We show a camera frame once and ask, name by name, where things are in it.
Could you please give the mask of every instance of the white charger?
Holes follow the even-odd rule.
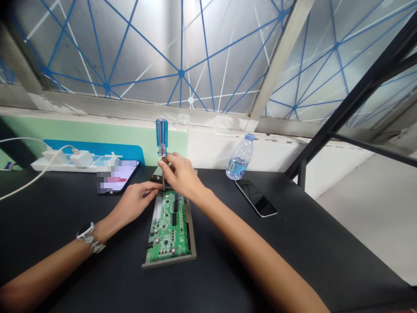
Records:
[[[56,154],[57,156],[53,159],[52,164],[63,165],[68,163],[68,159],[62,150],[53,150],[51,147],[47,147],[47,150],[42,152],[42,155],[48,162],[50,162]]]
[[[85,168],[93,163],[93,157],[87,150],[73,149],[74,154],[69,157],[75,167]]]

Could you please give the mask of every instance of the phone screen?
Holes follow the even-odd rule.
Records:
[[[128,183],[138,161],[97,162],[97,193],[119,192]]]
[[[269,216],[277,213],[277,210],[250,180],[238,180],[236,181],[236,184],[246,195],[246,198],[255,207],[259,215]]]

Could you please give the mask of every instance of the power strip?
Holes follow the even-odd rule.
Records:
[[[68,162],[66,164],[51,164],[48,168],[48,171],[97,173],[97,161],[119,160],[119,158],[116,156],[97,156],[91,154],[93,157],[93,162],[85,168],[79,168],[76,167],[70,160],[70,156],[73,154],[64,153],[64,155],[68,159]],[[36,171],[43,171],[48,163],[49,161],[45,157],[42,157],[33,162],[31,166]]]

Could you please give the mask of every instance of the plastic bottle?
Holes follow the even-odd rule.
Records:
[[[254,139],[255,135],[251,133],[246,134],[244,140],[233,151],[226,169],[226,175],[230,179],[239,180],[242,178],[252,158]]]

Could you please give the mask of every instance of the blue screwdriver handle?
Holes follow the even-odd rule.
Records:
[[[156,120],[156,144],[158,155],[164,158],[168,148],[168,121],[166,119]]]

